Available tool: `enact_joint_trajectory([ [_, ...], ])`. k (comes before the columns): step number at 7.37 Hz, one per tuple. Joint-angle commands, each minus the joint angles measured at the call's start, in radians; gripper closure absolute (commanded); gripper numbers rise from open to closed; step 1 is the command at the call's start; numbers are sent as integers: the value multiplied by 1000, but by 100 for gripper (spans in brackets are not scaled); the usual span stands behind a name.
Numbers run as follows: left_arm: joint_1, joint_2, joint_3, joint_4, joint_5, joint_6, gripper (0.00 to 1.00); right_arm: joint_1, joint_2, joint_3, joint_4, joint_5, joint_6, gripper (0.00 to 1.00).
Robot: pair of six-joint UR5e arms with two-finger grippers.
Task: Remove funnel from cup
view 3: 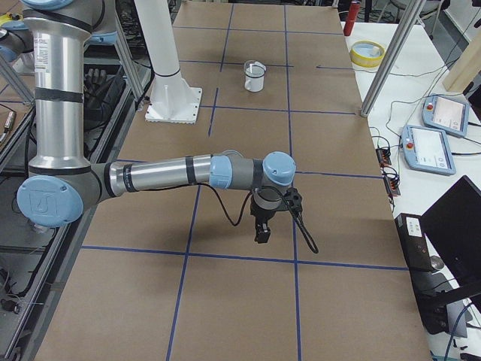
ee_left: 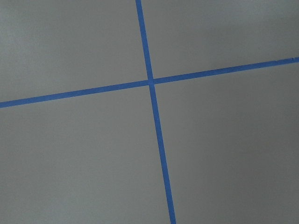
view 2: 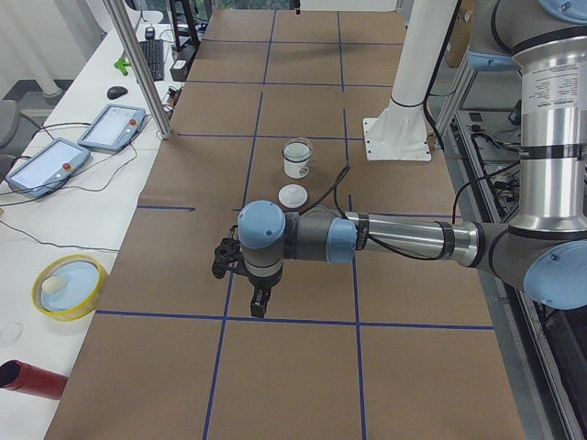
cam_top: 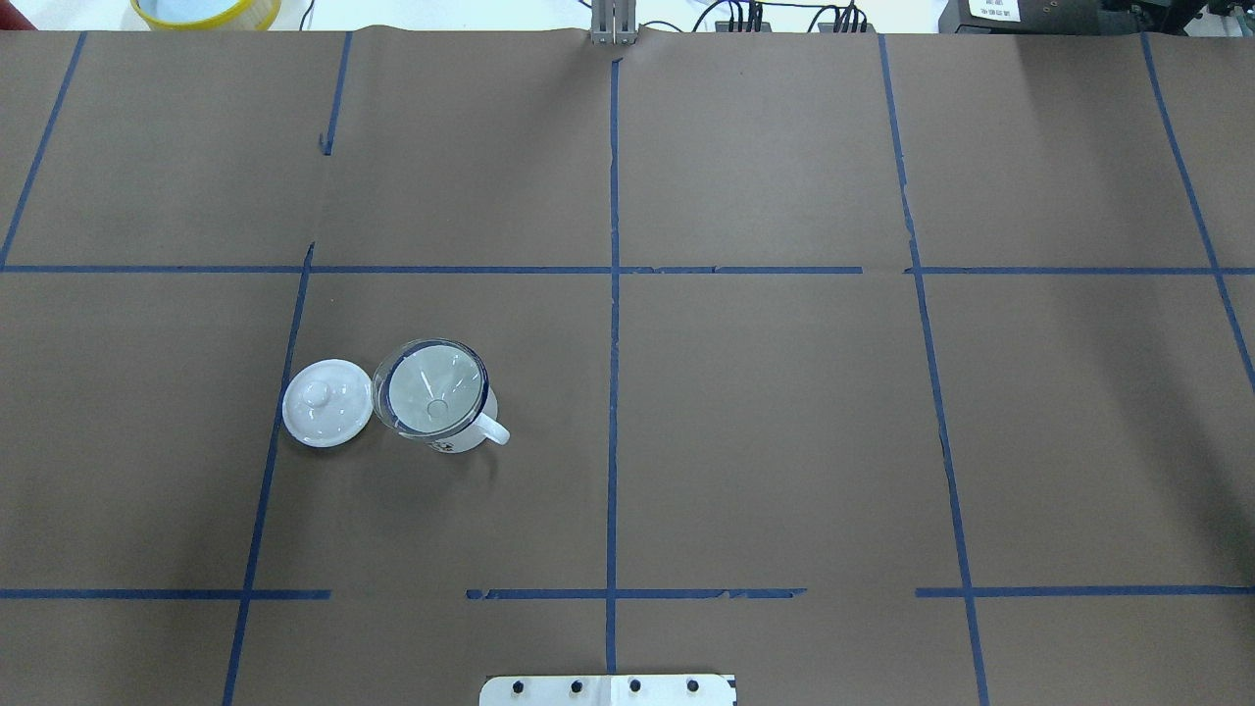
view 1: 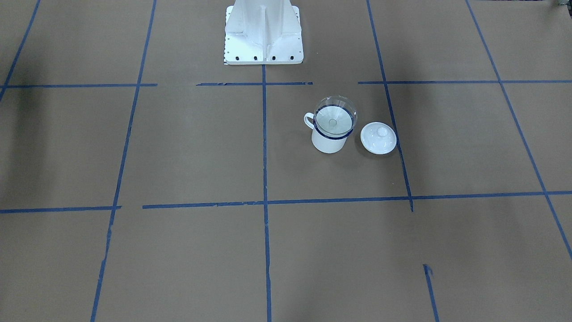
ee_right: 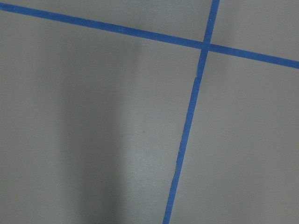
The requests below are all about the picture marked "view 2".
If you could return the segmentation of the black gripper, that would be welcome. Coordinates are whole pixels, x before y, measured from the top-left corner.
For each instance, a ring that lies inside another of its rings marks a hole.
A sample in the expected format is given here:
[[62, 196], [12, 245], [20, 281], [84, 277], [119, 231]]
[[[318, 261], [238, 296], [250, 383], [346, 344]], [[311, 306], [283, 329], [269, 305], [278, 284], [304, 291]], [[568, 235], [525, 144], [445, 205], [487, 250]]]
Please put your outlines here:
[[278, 270], [269, 276], [249, 273], [247, 278], [255, 288], [249, 304], [250, 314], [255, 318], [264, 318], [271, 298], [271, 289], [280, 282], [281, 272]]

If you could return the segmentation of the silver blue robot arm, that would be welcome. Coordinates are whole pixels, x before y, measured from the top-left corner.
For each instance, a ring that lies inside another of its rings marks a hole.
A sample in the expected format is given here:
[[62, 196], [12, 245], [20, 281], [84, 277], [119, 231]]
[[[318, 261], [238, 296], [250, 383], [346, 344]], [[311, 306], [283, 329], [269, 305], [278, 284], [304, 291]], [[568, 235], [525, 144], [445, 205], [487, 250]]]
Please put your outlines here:
[[365, 248], [420, 260], [452, 259], [492, 273], [547, 307], [586, 304], [586, 4], [488, 1], [475, 9], [471, 53], [522, 72], [519, 208], [506, 225], [388, 219], [315, 209], [285, 213], [269, 201], [238, 216], [237, 272], [266, 313], [287, 259], [347, 263]]

